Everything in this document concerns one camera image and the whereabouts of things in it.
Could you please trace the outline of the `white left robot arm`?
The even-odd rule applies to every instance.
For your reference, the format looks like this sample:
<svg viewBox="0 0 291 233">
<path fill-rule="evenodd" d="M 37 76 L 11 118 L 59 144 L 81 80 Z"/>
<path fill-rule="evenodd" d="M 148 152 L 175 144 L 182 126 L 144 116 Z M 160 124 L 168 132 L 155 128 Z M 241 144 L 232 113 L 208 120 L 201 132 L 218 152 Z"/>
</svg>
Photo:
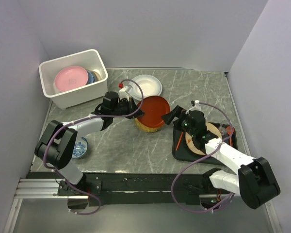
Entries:
<svg viewBox="0 0 291 233">
<path fill-rule="evenodd" d="M 132 98 L 120 98 L 118 93 L 110 91 L 88 116 L 71 122 L 51 121 L 39 139 L 34 154 L 44 166 L 53 169 L 70 184 L 69 189 L 76 195 L 86 191 L 86 175 L 72 161 L 75 143 L 79 137 L 107 129 L 114 118 L 127 119 L 143 116 L 143 102 L 136 105 Z"/>
</svg>

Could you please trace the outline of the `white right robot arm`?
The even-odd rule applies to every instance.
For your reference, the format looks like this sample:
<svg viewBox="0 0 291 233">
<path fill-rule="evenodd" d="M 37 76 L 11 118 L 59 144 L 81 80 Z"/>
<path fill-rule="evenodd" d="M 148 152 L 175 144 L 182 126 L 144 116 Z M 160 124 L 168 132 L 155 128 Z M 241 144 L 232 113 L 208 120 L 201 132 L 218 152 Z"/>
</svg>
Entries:
<svg viewBox="0 0 291 233">
<path fill-rule="evenodd" d="M 225 143 L 207 128 L 204 114 L 197 106 L 189 110 L 176 106 L 162 119 L 165 124 L 173 123 L 175 129 L 187 133 L 194 146 L 206 156 L 232 170 L 232 173 L 218 168 L 207 171 L 203 174 L 201 190 L 214 193 L 217 189 L 223 189 L 238 194 L 252 209 L 280 195 L 279 184 L 268 160 L 253 158 Z"/>
</svg>

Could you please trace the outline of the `yellow woven plate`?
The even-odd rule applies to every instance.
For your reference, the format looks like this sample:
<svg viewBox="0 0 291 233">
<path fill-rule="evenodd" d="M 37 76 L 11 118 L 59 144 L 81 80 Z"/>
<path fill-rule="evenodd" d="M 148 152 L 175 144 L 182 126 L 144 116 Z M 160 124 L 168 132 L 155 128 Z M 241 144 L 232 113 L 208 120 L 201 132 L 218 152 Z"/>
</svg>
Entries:
<svg viewBox="0 0 291 233">
<path fill-rule="evenodd" d="M 140 130 L 146 133 L 157 132 L 164 126 L 164 123 L 162 121 L 160 123 L 155 123 L 153 121 L 148 121 L 141 118 L 136 118 L 135 124 Z"/>
</svg>

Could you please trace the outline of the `pink plate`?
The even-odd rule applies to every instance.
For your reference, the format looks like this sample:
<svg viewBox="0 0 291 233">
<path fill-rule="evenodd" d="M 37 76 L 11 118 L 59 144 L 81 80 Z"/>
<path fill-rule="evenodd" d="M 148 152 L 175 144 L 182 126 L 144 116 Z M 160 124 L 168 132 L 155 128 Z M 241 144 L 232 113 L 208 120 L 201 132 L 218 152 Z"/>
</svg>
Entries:
<svg viewBox="0 0 291 233">
<path fill-rule="evenodd" d="M 87 71 L 80 66 L 70 66 L 62 69 L 55 77 L 54 85 L 60 92 L 83 87 L 88 82 Z"/>
</svg>

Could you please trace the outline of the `blue plastic plate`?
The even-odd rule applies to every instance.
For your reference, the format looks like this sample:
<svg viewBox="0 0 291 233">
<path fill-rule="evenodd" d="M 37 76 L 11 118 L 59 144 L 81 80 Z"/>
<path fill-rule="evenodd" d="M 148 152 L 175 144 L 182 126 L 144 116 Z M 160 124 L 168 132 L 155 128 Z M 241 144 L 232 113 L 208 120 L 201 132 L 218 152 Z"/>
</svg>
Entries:
<svg viewBox="0 0 291 233">
<path fill-rule="evenodd" d="M 92 84 L 94 82 L 94 76 L 92 74 L 92 72 L 87 70 L 87 74 L 88 74 L 88 81 L 87 84 Z"/>
</svg>

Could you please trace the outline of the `red plate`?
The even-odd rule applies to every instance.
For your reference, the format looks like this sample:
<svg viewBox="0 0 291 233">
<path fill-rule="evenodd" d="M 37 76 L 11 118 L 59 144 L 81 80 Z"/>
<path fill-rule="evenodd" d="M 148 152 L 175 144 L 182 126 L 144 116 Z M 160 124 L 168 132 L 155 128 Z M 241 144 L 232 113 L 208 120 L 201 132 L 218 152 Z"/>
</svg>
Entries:
<svg viewBox="0 0 291 233">
<path fill-rule="evenodd" d="M 149 128 L 160 128 L 164 125 L 162 116 L 170 112 L 170 106 L 163 97 L 150 96 L 143 100 L 141 110 L 144 114 L 137 119 L 142 125 Z"/>
</svg>

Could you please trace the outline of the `grey deer plate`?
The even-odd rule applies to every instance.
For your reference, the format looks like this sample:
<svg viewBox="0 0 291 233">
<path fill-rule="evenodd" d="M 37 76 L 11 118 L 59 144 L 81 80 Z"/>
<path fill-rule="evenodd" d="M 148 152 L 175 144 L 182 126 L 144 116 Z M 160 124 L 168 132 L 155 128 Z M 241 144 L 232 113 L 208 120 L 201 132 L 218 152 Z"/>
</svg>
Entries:
<svg viewBox="0 0 291 233">
<path fill-rule="evenodd" d="M 94 82 L 99 81 L 98 74 L 95 71 L 92 71 Z"/>
</svg>

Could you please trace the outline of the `beige floral plate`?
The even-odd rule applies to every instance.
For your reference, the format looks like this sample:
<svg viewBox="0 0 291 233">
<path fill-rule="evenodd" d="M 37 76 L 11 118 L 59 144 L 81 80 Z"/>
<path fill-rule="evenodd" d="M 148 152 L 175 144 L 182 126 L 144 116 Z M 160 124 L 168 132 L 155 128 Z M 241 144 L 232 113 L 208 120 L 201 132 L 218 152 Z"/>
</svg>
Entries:
<svg viewBox="0 0 291 233">
<path fill-rule="evenodd" d="M 103 73 L 100 72 L 98 69 L 94 69 L 93 71 L 95 71 L 98 74 L 99 81 L 104 79 Z"/>
</svg>

